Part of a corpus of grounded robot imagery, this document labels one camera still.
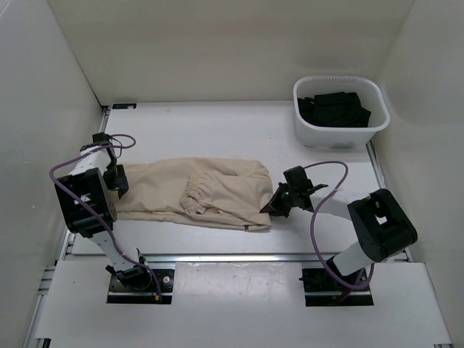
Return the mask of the beige trousers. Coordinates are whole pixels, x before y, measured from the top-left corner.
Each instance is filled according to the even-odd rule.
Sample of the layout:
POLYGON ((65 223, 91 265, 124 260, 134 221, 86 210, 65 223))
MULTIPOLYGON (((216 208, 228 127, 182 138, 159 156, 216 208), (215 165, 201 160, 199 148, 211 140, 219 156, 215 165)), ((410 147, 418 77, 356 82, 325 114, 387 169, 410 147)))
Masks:
POLYGON ((115 199, 121 220, 245 231, 271 227, 261 209, 273 195, 273 183, 257 160, 184 157, 124 168, 129 189, 115 199))

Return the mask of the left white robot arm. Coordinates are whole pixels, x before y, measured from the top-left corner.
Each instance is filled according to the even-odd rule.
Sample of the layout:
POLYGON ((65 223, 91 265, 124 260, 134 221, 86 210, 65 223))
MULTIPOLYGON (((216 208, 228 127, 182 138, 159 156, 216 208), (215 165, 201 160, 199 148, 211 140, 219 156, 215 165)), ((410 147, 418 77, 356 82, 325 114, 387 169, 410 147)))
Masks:
POLYGON ((117 221, 115 199, 128 193, 125 169, 117 163, 117 149, 124 146, 116 135, 95 133, 92 142, 80 148, 80 155, 55 165, 49 177, 69 232, 93 242, 108 257, 107 271, 125 287, 143 291, 154 281, 146 259, 134 246, 117 241, 114 224, 117 221))

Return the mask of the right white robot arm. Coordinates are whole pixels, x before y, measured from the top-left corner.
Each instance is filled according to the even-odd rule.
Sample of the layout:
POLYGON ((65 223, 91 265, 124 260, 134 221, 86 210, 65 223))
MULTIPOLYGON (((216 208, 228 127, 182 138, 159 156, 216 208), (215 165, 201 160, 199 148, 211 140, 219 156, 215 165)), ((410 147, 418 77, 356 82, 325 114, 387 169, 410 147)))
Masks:
POLYGON ((307 177, 306 167, 286 170, 286 181, 279 183, 270 201, 261 209, 273 217, 289 216, 291 209, 312 213, 310 239, 321 265, 326 271, 326 283, 336 290, 363 289, 373 277, 374 265, 396 255, 418 240, 418 233, 393 194, 380 188, 368 194, 341 189, 349 168, 341 161, 325 161, 326 165, 341 165, 344 174, 330 187, 315 185, 307 177), (319 213, 349 220, 357 241, 329 260, 324 260, 315 236, 319 213))

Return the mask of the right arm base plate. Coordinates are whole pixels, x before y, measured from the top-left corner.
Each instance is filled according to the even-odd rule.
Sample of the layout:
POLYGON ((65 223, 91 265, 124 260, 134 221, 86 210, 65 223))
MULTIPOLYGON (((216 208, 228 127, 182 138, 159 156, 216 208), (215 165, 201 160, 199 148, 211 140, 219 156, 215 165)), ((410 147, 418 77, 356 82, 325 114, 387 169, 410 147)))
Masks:
POLYGON ((370 288, 355 291, 342 286, 324 268, 303 268, 299 278, 304 287, 306 307, 373 306, 370 288))

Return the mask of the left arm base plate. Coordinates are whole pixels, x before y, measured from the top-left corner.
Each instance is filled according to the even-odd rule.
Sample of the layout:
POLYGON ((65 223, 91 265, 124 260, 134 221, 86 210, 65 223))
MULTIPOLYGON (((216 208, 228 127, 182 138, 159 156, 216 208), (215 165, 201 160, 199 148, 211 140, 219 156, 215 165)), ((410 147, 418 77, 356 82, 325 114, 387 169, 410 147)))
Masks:
POLYGON ((146 270, 137 271, 123 282, 110 265, 106 271, 111 274, 107 292, 107 303, 131 305, 170 305, 173 299, 175 270, 169 268, 153 269, 159 287, 146 270))

